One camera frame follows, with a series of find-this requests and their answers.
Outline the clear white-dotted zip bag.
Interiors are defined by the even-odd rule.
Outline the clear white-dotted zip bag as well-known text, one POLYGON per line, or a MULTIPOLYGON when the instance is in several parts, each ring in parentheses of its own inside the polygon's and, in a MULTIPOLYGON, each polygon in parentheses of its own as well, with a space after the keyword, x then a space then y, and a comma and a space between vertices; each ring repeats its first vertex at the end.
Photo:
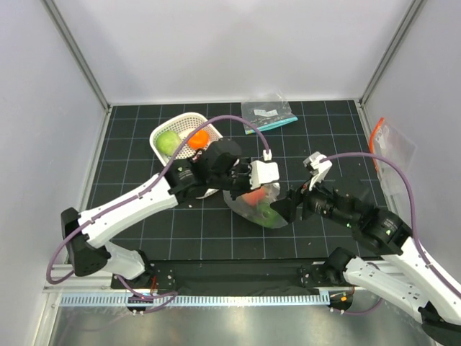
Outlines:
POLYGON ((223 191, 226 205, 236 214, 246 220, 268 229, 280 229, 287 225, 286 220, 271 208, 278 201, 279 183, 263 185, 258 190, 248 192, 232 199, 229 191, 223 191))

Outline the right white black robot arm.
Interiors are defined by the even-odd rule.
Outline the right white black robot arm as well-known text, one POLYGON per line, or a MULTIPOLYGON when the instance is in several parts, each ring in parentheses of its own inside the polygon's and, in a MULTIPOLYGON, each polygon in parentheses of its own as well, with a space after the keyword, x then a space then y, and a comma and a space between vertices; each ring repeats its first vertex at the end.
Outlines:
POLYGON ((343 226, 365 249, 398 268, 406 282, 381 272, 347 249, 336 248, 309 272, 314 283, 358 285, 391 302, 421 323, 441 345, 460 344, 460 297, 429 266, 429 255, 416 246, 416 235, 396 214, 373 205, 359 180, 341 178, 332 187, 307 182, 271 204, 286 222, 317 215, 343 226))

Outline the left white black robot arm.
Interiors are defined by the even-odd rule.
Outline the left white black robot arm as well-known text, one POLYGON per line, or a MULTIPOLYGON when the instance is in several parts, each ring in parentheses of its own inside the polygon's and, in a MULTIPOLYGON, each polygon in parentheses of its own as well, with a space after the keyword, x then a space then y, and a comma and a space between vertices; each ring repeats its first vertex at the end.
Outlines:
POLYGON ((71 274, 85 277, 110 272, 134 288, 150 285, 151 264, 141 250, 113 244, 112 239, 143 219, 201 198, 209 190, 227 190, 238 197, 261 187, 261 167, 270 161, 251 160, 234 141, 221 138, 183 159, 171 159, 164 169, 141 186, 91 210, 68 208, 61 213, 63 242, 72 265, 71 274))

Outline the green toy bell pepper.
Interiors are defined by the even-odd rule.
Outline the green toy bell pepper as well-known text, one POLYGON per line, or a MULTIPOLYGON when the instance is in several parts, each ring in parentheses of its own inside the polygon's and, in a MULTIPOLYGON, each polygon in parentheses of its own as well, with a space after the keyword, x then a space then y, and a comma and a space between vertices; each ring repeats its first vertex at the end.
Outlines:
POLYGON ((269 203, 259 203, 253 216, 253 222, 268 229, 278 229, 285 225, 285 220, 269 203))

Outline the peach toy fruit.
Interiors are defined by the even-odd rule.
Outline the peach toy fruit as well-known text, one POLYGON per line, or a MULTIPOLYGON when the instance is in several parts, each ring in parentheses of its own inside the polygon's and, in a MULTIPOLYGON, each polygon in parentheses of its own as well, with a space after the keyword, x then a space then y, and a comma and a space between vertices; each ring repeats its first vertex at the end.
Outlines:
POLYGON ((252 190, 241 196, 241 199, 250 206, 258 205, 266 197, 266 190, 261 187, 258 190, 252 190))

